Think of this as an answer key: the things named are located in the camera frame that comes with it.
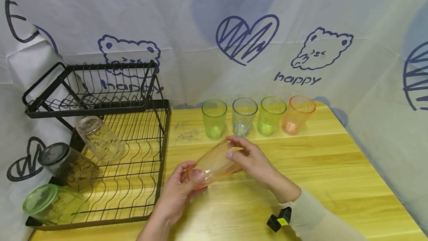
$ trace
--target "wooden table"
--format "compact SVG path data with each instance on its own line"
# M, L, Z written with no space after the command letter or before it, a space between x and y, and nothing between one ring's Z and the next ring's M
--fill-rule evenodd
M231 108L225 136L231 133ZM247 136L281 173L318 198L325 207L370 240L427 240L330 109L317 110L295 136L277 129L263 137ZM220 140L205 135L200 109L174 110L169 130L165 175L176 165L196 160ZM279 207L272 194L246 173L211 184L186 209L170 240L299 240L289 226L274 233L266 226ZM135 240L145 222L55 232L36 231L33 241Z

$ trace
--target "jar lid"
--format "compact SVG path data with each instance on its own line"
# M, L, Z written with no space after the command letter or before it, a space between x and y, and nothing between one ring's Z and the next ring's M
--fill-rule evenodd
M28 215L37 214L48 207L57 194L57 185L42 185L26 197L22 210Z
M48 167L60 162L68 154L70 154L70 146L64 142L57 142L41 151L38 161L40 165Z
M76 129L78 132L81 132L83 134L90 134L99 129L101 123L102 120L99 117L95 115L90 115L81 119L78 122Z

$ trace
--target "right hand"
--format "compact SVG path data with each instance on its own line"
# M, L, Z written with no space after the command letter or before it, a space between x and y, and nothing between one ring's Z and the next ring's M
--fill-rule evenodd
M226 139L230 140L231 146L243 149L228 151L226 157L241 165L245 171L264 187L271 189L272 183L283 177L260 150L259 146L242 137L227 136Z
M295 201L299 198L302 190L276 170L257 145L242 137L227 136L226 139L230 140L230 145L233 147L243 149L228 151L226 157L241 165L256 181L268 188L279 203Z

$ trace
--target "left hand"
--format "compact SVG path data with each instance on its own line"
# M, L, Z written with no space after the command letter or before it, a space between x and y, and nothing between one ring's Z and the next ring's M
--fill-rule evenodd
M162 189L159 200L156 203L150 219L156 219L167 226L174 225L183 215L186 204L196 195L202 193L207 187L193 190L200 184L205 176L203 173L194 177L194 180L186 181L184 170L195 162L187 161L179 164L169 177Z

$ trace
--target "translucent cup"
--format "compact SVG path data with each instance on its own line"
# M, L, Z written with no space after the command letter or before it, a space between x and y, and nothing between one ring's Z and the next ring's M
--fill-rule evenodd
M206 101L202 105L205 133L210 139L218 139L223 134L227 105L218 99Z
M270 136L287 109L285 102L277 97L266 97L262 100L257 131L260 135Z
M315 103L308 97L300 95L291 97L282 121L282 130L290 135L296 134L315 109Z
M237 98L233 101L232 107L233 134L245 137L256 117L257 103L250 98Z
M22 209L47 225L70 224L85 206L85 197L66 187L45 184L34 190Z
M123 150L123 145L116 134L95 115L80 120L76 130L99 161L115 159Z
M201 172L205 175L205 180L194 188L195 190L206 187L220 177L241 169L240 165L226 158L229 150L232 150L229 141L223 140L185 170L187 179L192 179L192 176Z

